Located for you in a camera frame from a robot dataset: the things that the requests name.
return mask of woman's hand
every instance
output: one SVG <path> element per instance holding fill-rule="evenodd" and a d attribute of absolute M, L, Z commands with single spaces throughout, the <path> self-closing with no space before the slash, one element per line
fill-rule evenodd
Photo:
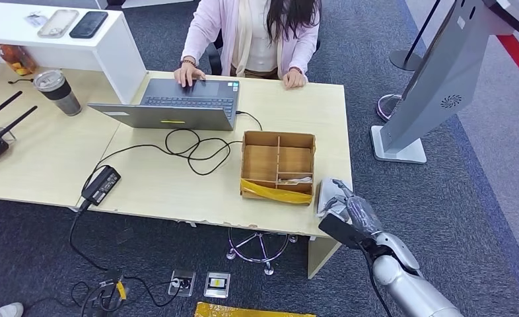
<path fill-rule="evenodd" d="M 306 78 L 296 68 L 291 68 L 285 76 L 283 76 L 283 84 L 286 89 L 302 87 L 306 85 Z"/>
<path fill-rule="evenodd" d="M 185 87 L 187 83 L 191 87 L 193 86 L 194 79 L 205 80 L 205 73 L 194 66 L 195 59 L 193 57 L 187 56 L 184 57 L 184 61 L 185 60 L 190 61 L 191 63 L 182 63 L 182 66 L 174 71 L 174 78 L 178 84 L 181 84 L 182 87 Z"/>

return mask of bracelet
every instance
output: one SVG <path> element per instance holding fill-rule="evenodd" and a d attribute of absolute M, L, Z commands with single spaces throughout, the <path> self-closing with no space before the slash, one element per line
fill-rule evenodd
<path fill-rule="evenodd" d="M 292 67 L 289 67 L 289 71 L 291 71 L 291 69 L 296 69 L 301 75 L 303 75 L 302 70 L 300 68 L 298 68 L 296 66 L 292 66 Z"/>
<path fill-rule="evenodd" d="M 180 61 L 180 67 L 182 66 L 183 63 L 190 63 L 190 64 L 192 64 L 195 68 L 197 68 L 197 65 L 195 64 L 195 62 L 190 61 L 189 59 L 183 59 L 183 60 L 181 60 L 181 61 Z"/>

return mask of speaker grille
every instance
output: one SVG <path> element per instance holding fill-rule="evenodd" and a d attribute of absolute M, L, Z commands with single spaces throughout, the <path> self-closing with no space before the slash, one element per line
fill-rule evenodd
<path fill-rule="evenodd" d="M 440 102 L 440 106 L 445 109 L 453 108 L 459 105 L 462 102 L 462 96 L 459 94 L 451 94 L 450 96 L 445 97 Z"/>

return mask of black cable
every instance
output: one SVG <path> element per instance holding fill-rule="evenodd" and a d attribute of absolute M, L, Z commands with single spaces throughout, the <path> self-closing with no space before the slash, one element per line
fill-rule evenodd
<path fill-rule="evenodd" d="M 188 147 L 187 149 L 183 150 L 183 151 L 180 151 L 180 152 L 174 152 L 172 149 L 170 149 L 170 147 L 168 146 L 168 139 L 174 135 L 175 133 L 177 132 L 180 132 L 180 131 L 188 131 L 188 132 L 191 132 L 195 138 L 197 139 L 197 141 L 191 145 L 190 147 Z M 207 156 L 207 157 L 194 157 L 193 154 L 194 152 L 199 148 L 199 146 L 201 144 L 203 144 L 204 142 L 208 142 L 208 141 L 219 141 L 221 143 L 224 143 L 224 145 L 222 147 L 220 147 L 218 150 L 216 150 L 213 154 Z M 136 149 L 138 147 L 152 147 L 152 148 L 155 148 L 157 150 L 159 150 L 160 152 L 163 152 L 164 154 L 166 155 L 171 155 L 171 156 L 174 156 L 174 157 L 180 157 L 180 158 L 185 158 L 187 161 L 188 161 L 188 165 L 190 166 L 190 169 L 196 173 L 197 175 L 200 175 L 200 176 L 206 176 L 206 175 L 209 175 L 211 173 L 213 173 L 214 171 L 216 171 L 227 159 L 228 157 L 230 156 L 230 152 L 231 152 L 231 149 L 230 149 L 230 146 L 232 144 L 235 144 L 235 143 L 241 143 L 242 141 L 231 141 L 231 142 L 226 142 L 224 139 L 221 139 L 220 137 L 208 137 L 206 139 L 202 139 L 199 137 L 199 135 L 194 131 L 194 130 L 191 130 L 191 129 L 175 129 L 175 130 L 172 130 L 170 131 L 166 137 L 164 138 L 164 146 L 166 147 L 166 150 L 164 150 L 163 148 L 159 147 L 158 145 L 154 145 L 154 144 L 140 144 L 140 145 L 134 145 L 134 146 L 131 146 L 131 147 L 126 147 L 124 149 L 121 149 L 121 150 L 118 150 L 116 152 L 113 152 L 107 156 L 105 156 L 103 159 L 101 159 L 98 164 L 96 164 L 96 167 L 94 168 L 94 170 L 92 171 L 92 174 L 90 174 L 90 176 L 88 176 L 88 178 L 86 179 L 85 181 L 85 184 L 83 186 L 83 190 L 85 190 L 88 186 L 88 183 L 90 182 L 90 179 L 92 178 L 92 176 L 94 175 L 94 173 L 96 173 L 96 171 L 98 171 L 99 169 L 101 169 L 102 167 L 104 166 L 107 166 L 107 165 L 100 165 L 102 164 L 105 160 L 109 159 L 110 157 L 116 155 L 116 154 L 119 154 L 119 153 L 122 153 L 122 152 L 125 152 L 125 151 L 128 151 L 128 150 L 131 150 L 131 149 Z M 225 157 L 214 167 L 212 168 L 211 170 L 207 171 L 207 172 L 198 172 L 194 167 L 193 167 L 193 164 L 191 163 L 192 161 L 204 161 L 204 160 L 210 160 L 212 159 L 213 157 L 217 156 L 222 150 L 224 149 L 227 149 L 228 151 L 226 152 L 226 155 Z"/>
<path fill-rule="evenodd" d="M 174 298 L 176 298 L 178 296 L 178 293 L 180 292 L 180 289 L 182 288 L 182 285 L 180 284 L 180 286 L 176 290 L 176 294 L 174 294 L 170 300 L 168 300 L 164 304 L 159 304 L 159 303 L 156 302 L 155 297 L 151 293 L 150 287 L 147 286 L 147 284 L 145 283 L 145 281 L 143 279 L 141 279 L 139 277 L 136 277 L 136 276 L 124 276 L 123 278 L 124 279 L 134 279 L 136 281 L 141 282 L 143 284 L 143 286 L 145 287 L 145 290 L 147 291 L 147 294 L 149 294 L 149 296 L 151 297 L 151 300 L 153 301 L 153 304 L 155 304 L 156 307 L 164 307 L 164 306 L 170 304 L 174 300 Z"/>
<path fill-rule="evenodd" d="M 246 114 L 246 115 L 252 117 L 252 119 L 254 119 L 254 120 L 258 123 L 258 125 L 259 125 L 259 130 L 260 130 L 260 131 L 263 131 L 263 127 L 261 126 L 260 121 L 259 121 L 258 119 L 256 119 L 256 117 L 254 117 L 253 115 L 251 115 L 251 114 L 249 114 L 249 113 L 247 113 L 247 112 L 245 112 L 245 111 L 236 111 L 236 114 Z"/>
<path fill-rule="evenodd" d="M 73 287 L 71 288 L 71 292 L 69 293 L 69 295 L 71 296 L 71 299 L 73 300 L 73 302 L 75 302 L 75 304 L 77 304 L 78 307 L 81 307 L 81 304 L 79 302 L 77 302 L 77 300 L 75 299 L 75 297 L 73 296 L 73 293 L 75 292 L 75 289 L 77 288 L 77 286 L 79 286 L 80 284 L 83 284 L 85 287 L 86 287 L 86 295 L 88 295 L 88 292 L 90 291 L 90 287 L 88 286 L 88 284 L 86 284 L 85 282 L 83 281 L 80 281 L 80 282 L 77 282 L 75 285 L 73 285 Z"/>
<path fill-rule="evenodd" d="M 83 204 L 81 205 L 81 208 L 75 215 L 75 220 L 73 220 L 73 224 L 71 225 L 71 230 L 69 231 L 69 245 L 73 249 L 73 251 L 75 251 L 75 253 L 77 253 L 78 255 L 83 257 L 83 259 L 85 259 L 90 265 L 94 266 L 95 268 L 99 269 L 100 271 L 107 271 L 108 270 L 107 268 L 96 264 L 88 256 L 86 256 L 79 249 L 77 249 L 77 247 L 73 244 L 73 232 L 75 231 L 75 226 L 77 225 L 77 221 L 79 220 L 79 217 L 88 209 L 89 205 L 90 205 L 90 203 L 88 203 L 88 201 L 85 200 L 83 202 Z"/>
<path fill-rule="evenodd" d="M 65 304 L 64 302 L 60 301 L 60 299 L 57 297 L 44 297 L 44 298 L 38 299 L 37 301 L 28 305 L 28 307 L 25 307 L 24 310 L 28 311 L 28 310 L 32 309 L 32 307 L 36 306 L 37 304 L 40 304 L 41 302 L 45 302 L 47 300 L 54 301 L 54 302 L 58 303 L 60 306 L 65 307 L 65 308 L 71 308 L 71 307 L 76 306 L 76 303 L 74 303 L 74 302 L 72 302 L 71 304 Z"/>
<path fill-rule="evenodd" d="M 357 243 L 357 246 L 361 249 L 364 255 L 364 259 L 366 260 L 366 266 L 368 268 L 368 274 L 370 275 L 370 284 L 372 285 L 372 288 L 374 289 L 374 292 L 376 293 L 376 297 L 380 300 L 380 303 L 382 303 L 382 307 L 384 307 L 384 310 L 386 311 L 386 314 L 388 317 L 392 317 L 392 314 L 390 313 L 390 310 L 388 309 L 388 305 L 386 305 L 386 302 L 384 302 L 384 299 L 382 298 L 382 295 L 378 291 L 378 288 L 376 287 L 376 283 L 374 282 L 374 274 L 372 272 L 372 265 L 370 264 L 370 256 L 368 255 L 368 252 L 361 246 L 360 243 Z"/>
<path fill-rule="evenodd" d="M 100 305 L 100 309 L 102 309 L 105 312 L 115 312 L 123 306 L 123 300 L 120 300 L 120 303 L 116 307 L 106 308 L 106 307 L 104 307 L 104 304 L 102 304 L 103 301 L 104 301 L 104 299 L 100 299 L 98 301 L 98 305 Z"/>
<path fill-rule="evenodd" d="M 149 289 L 152 289 L 153 287 L 158 287 L 158 286 L 161 286 L 161 285 L 166 285 L 166 284 L 170 284 L 171 282 L 173 281 L 168 281 L 168 282 L 162 282 L 162 283 L 158 283 L 158 284 L 154 284 L 154 285 L 151 285 L 149 286 Z M 143 291 L 141 294 L 139 294 L 139 296 L 137 296 L 135 299 L 133 300 L 130 300 L 128 303 L 126 303 L 125 305 L 126 306 L 129 306 L 131 304 L 135 304 L 137 301 L 139 301 L 139 299 L 141 299 L 141 297 L 143 297 L 143 295 L 147 294 L 147 291 Z"/>
<path fill-rule="evenodd" d="M 85 309 L 87 309 L 87 304 L 88 304 L 88 300 L 89 300 L 89 298 L 92 297 L 93 294 L 94 294 L 97 290 L 99 290 L 99 289 L 100 289 L 100 287 L 97 287 L 97 288 L 93 289 L 92 292 L 90 292 L 90 293 L 86 296 L 85 301 L 83 302 L 83 305 L 81 306 L 81 317 L 85 317 Z"/>

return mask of laptop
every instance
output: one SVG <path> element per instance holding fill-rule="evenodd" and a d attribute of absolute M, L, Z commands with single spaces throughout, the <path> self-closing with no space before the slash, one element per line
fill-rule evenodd
<path fill-rule="evenodd" d="M 240 82 L 194 81 L 182 88 L 174 79 L 151 79 L 141 104 L 88 104 L 131 127 L 232 131 Z"/>

